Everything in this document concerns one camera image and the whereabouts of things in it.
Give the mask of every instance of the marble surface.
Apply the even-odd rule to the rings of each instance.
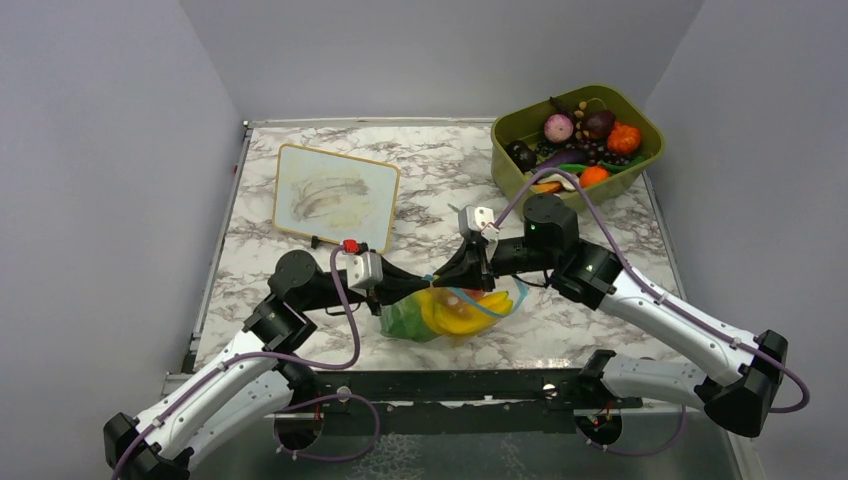
[[[220,265],[207,311],[196,368],[208,362],[237,332],[254,306],[268,293],[266,281],[279,257],[308,249],[309,240],[274,229],[271,224],[277,150],[294,143],[356,157],[388,162],[401,170],[395,222],[385,256],[395,265],[421,275],[441,266],[461,243],[456,214],[449,205],[491,207],[507,203],[489,172],[489,128],[475,125],[438,127],[356,126],[350,128],[259,128],[238,187]],[[665,245],[641,177],[601,211],[627,258],[648,277],[676,292]],[[583,238],[606,244],[588,213],[580,215]],[[510,214],[503,238],[521,235],[520,220]],[[327,271],[329,246],[312,251]],[[527,274],[541,281],[540,274]],[[501,279],[499,289],[512,289]],[[309,312],[318,330],[298,355],[323,362],[350,358],[350,329],[344,317]],[[362,355],[353,367],[376,369],[543,368],[581,366],[599,348],[635,357],[677,360],[679,355],[625,322],[593,312],[553,290],[531,288],[521,309],[480,336],[429,343],[390,339],[379,333],[379,319],[367,308],[356,314]]]

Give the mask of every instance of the dark purple fruit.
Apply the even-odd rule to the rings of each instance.
[[[529,172],[531,168],[536,166],[536,162],[539,161],[536,152],[521,140],[510,142],[506,146],[506,154],[515,163],[515,166],[521,170],[521,173]]]
[[[607,138],[615,126],[615,114],[609,110],[590,113],[583,119],[581,128],[595,140]]]

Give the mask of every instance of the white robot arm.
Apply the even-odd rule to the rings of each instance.
[[[630,397],[686,405],[735,433],[759,435],[782,373],[758,357],[767,355],[781,365],[787,350],[783,337],[770,331],[755,336],[727,325],[637,271],[658,293],[649,295],[611,252],[578,238],[576,215],[556,197],[538,195],[526,202],[525,235],[515,239],[497,241],[490,231],[483,235],[492,218],[487,210],[463,211],[466,241],[436,272],[433,286],[492,290],[498,276],[553,270],[550,285],[563,296],[632,323],[691,360],[670,363],[598,351],[585,368],[571,369],[579,375],[581,395],[601,406]],[[317,396],[316,374],[284,361],[315,329],[304,311],[352,300],[378,313],[381,305],[431,286],[364,244],[345,242],[345,250],[348,268],[341,273],[347,281],[336,285],[307,252],[284,255],[268,281],[271,294],[218,357],[135,418],[113,417],[104,434],[115,478],[188,478],[197,462],[251,421]],[[686,321],[668,302],[733,338],[735,345]],[[757,345],[760,354],[738,348],[741,343]],[[542,395],[542,388],[531,395]]]

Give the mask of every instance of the white wall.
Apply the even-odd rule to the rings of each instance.
[[[703,0],[183,0],[249,119],[499,116],[587,83],[644,103]]]
[[[790,342],[810,407],[769,418],[770,479],[844,479],[848,3],[708,0],[648,100],[650,171],[693,303]],[[777,403],[798,398],[791,381]]]
[[[0,478],[108,478],[178,368],[241,122],[177,0],[0,8]]]

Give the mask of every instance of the wire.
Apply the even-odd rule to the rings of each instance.
[[[618,450],[616,448],[610,447],[609,445],[600,445],[597,442],[594,442],[591,439],[589,439],[589,437],[587,437],[586,434],[583,433],[583,430],[580,430],[578,428],[577,431],[580,432],[580,435],[582,435],[583,438],[586,439],[586,442],[589,445],[597,448],[598,450],[603,450],[604,453],[612,453],[613,455],[621,455],[622,457],[648,457],[648,456],[651,456],[651,455],[656,455],[658,453],[662,453],[662,452],[668,450],[669,448],[673,447],[674,444],[676,444],[678,442],[678,440],[680,440],[680,437],[683,435],[683,431],[686,430],[686,424],[688,423],[688,421],[689,421],[689,416],[686,415],[686,406],[681,405],[680,406],[680,422],[677,424],[677,431],[674,432],[674,435],[670,439],[668,439],[667,442],[660,445],[659,447],[652,448],[650,450],[645,450],[645,451],[642,451],[642,452],[629,452],[627,450]]]
[[[518,193],[515,195],[515,197],[513,197],[513,199],[509,202],[509,204],[504,209],[504,211],[501,212],[500,216],[498,216],[497,220],[495,220],[495,227],[500,227],[501,223],[503,223],[503,221],[506,219],[506,216],[509,214],[509,212],[513,208],[515,208],[515,206],[521,200],[521,197],[524,196],[524,194],[527,192],[527,190],[529,190],[530,187],[534,183],[536,183],[537,180],[544,177],[545,175],[550,175],[552,173],[558,173],[558,174],[562,175],[572,185],[574,185],[574,188],[577,190],[577,193],[579,193],[580,196],[583,198],[583,201],[586,202],[586,206],[589,208],[589,212],[595,218],[595,221],[598,223],[598,226],[601,228],[601,231],[603,232],[604,236],[606,237],[607,241],[609,242],[610,246],[612,247],[613,251],[615,252],[616,257],[618,257],[619,262],[621,262],[621,266],[624,268],[624,271],[627,272],[627,274],[630,276],[630,278],[632,278],[633,281],[636,282],[636,284],[639,285],[639,287],[642,290],[644,290],[645,292],[650,294],[655,299],[661,298],[662,294],[660,294],[659,292],[654,290],[653,287],[651,287],[650,285],[648,285],[647,282],[642,280],[642,278],[639,277],[639,275],[637,275],[636,272],[633,270],[633,267],[630,266],[630,263],[627,261],[627,259],[624,258],[624,253],[621,251],[621,248],[619,248],[618,244],[615,242],[615,238],[613,238],[612,233],[610,232],[609,228],[607,228],[606,224],[604,223],[603,218],[601,218],[601,214],[598,212],[598,208],[589,199],[589,195],[587,195],[586,191],[583,190],[583,187],[580,186],[580,182],[577,180],[577,178],[574,175],[572,175],[572,174],[570,174],[566,171],[563,171],[559,168],[553,168],[553,167],[543,168],[543,169],[539,170],[538,172],[536,172],[536,174],[533,175],[530,178],[530,180],[528,180],[527,183],[525,183],[524,186],[521,187],[521,189],[518,191]],[[733,337],[731,337],[730,335],[727,335],[726,333],[724,333],[721,330],[713,327],[712,325],[704,322],[703,320],[701,320],[697,316],[692,315],[691,313],[687,312],[677,303],[666,299],[663,302],[663,305],[668,307],[670,310],[677,313],[681,317],[683,317],[685,320],[694,324],[695,326],[697,326],[701,330],[713,335],[714,337],[722,340],[723,342],[727,342],[728,344],[731,344],[731,345],[735,344],[735,340],[734,340]],[[772,358],[768,354],[761,352],[757,347],[753,347],[753,346],[748,345],[746,343],[738,343],[737,348],[741,348],[745,352],[748,352],[748,353],[756,356],[760,360],[763,360],[764,362],[768,363],[772,367],[778,369],[780,372],[785,374],[787,377],[791,378],[792,381],[795,382],[796,385],[798,385],[798,388],[801,389],[801,400],[799,400],[798,403],[796,403],[795,405],[790,405],[788,407],[772,407],[771,410],[769,410],[771,413],[797,412],[798,410],[801,410],[802,408],[806,407],[807,404],[810,403],[810,389],[807,388],[807,384],[805,384],[804,381],[801,380],[801,377],[799,377],[797,374],[795,374],[795,372],[793,372],[792,370],[787,368],[786,365],[783,365],[782,363],[775,360],[774,358]]]
[[[350,360],[348,360],[347,362],[338,364],[338,365],[334,365],[334,364],[331,364],[331,363],[323,363],[323,362],[316,362],[314,360],[306,360],[306,359],[296,357],[296,356],[293,356],[293,355],[286,355],[285,353],[277,353],[277,352],[249,352],[249,353],[234,355],[232,358],[221,362],[221,368],[216,368],[216,369],[211,370],[206,375],[201,377],[200,380],[198,380],[194,385],[192,385],[188,389],[186,389],[185,393],[183,393],[182,395],[180,395],[179,397],[174,399],[174,401],[171,402],[171,404],[168,406],[168,408],[166,408],[161,414],[159,414],[154,419],[154,421],[150,425],[147,426],[147,428],[142,430],[141,433],[139,433],[138,436],[136,436],[133,439],[133,441],[130,442],[129,446],[127,446],[127,448],[124,450],[124,453],[121,454],[121,456],[118,458],[118,461],[115,462],[115,468],[112,470],[111,480],[119,480],[120,479],[121,471],[124,469],[124,466],[126,465],[127,461],[129,460],[130,456],[132,455],[132,452],[141,444],[141,442],[144,441],[144,439],[148,435],[150,435],[151,432],[153,432],[153,430],[156,428],[155,424],[160,424],[160,426],[163,425],[164,423],[160,423],[160,422],[164,422],[168,417],[173,415],[173,413],[183,403],[185,403],[189,398],[191,398],[192,395],[197,393],[198,390],[200,390],[204,385],[206,385],[216,375],[218,375],[219,373],[221,373],[224,370],[227,370],[229,367],[235,365],[238,362],[241,362],[243,360],[248,360],[248,359],[251,359],[251,358],[273,358],[273,359],[276,359],[276,360],[282,360],[282,361],[291,362],[291,363],[299,363],[301,365],[306,365],[308,367],[322,368],[322,369],[325,369],[325,370],[345,370],[347,368],[352,367],[356,363],[356,361],[359,360],[359,354],[360,354],[360,347],[361,346],[360,346],[360,341],[359,341],[359,329],[356,328],[356,321],[353,318],[353,311],[350,308],[350,302],[348,302],[348,300],[347,300],[347,295],[345,295],[345,293],[344,293],[344,286],[342,285],[341,278],[339,277],[339,271],[336,268],[336,257],[338,256],[339,252],[341,252],[343,249],[344,249],[344,247],[342,245],[339,245],[336,248],[334,248],[333,251],[330,253],[330,275],[333,277],[333,284],[336,286],[336,292],[339,295],[339,300],[341,300],[342,308],[344,309],[344,312],[347,315],[347,321],[350,324],[350,333],[353,336],[353,356],[351,357]],[[297,318],[301,319],[304,322],[306,321],[289,304],[283,302],[283,305],[285,305],[285,307],[292,314],[294,314]],[[359,397],[359,396],[358,395],[351,395],[351,398],[357,398],[357,397]],[[357,400],[359,400],[359,399],[361,399],[361,401],[365,401],[366,403],[368,402],[367,400],[365,400],[362,397],[357,398]],[[299,404],[299,405],[301,405],[301,406],[305,406],[307,404],[312,405],[312,403],[309,403],[309,402],[304,402],[303,404]],[[376,409],[373,409],[373,405],[372,405],[372,411],[375,412],[375,414],[376,414]],[[377,419],[377,427],[379,427],[379,418]],[[303,456],[304,458],[310,458],[309,456],[307,456],[305,454],[303,454],[301,456]],[[338,458],[350,459],[348,457],[350,457],[350,455],[347,455],[345,457],[338,457]]]
[[[339,463],[355,460],[373,450],[374,446],[377,444],[377,440],[380,438],[380,414],[377,412],[377,407],[375,407],[373,403],[368,401],[366,398],[356,395],[354,393],[335,393],[333,395],[324,395],[323,397],[313,398],[312,400],[307,400],[305,402],[298,403],[297,405],[289,405],[288,407],[280,410],[280,413],[298,410],[303,407],[314,405],[316,403],[325,402],[327,400],[343,400],[345,398],[352,398],[354,400],[358,400],[364,403],[365,406],[368,407],[369,410],[371,410],[371,415],[374,416],[374,435],[371,436],[371,440],[368,442],[368,445],[365,445],[364,448],[362,448],[358,452],[351,453],[350,455],[344,455],[341,457],[325,457],[322,455],[313,455],[311,453],[303,453],[299,451],[289,450],[288,448],[284,447],[283,442],[280,441],[280,446],[277,448],[277,452],[286,452],[289,455],[292,455],[292,457],[295,459],[307,458],[309,460],[318,460],[321,462]]]

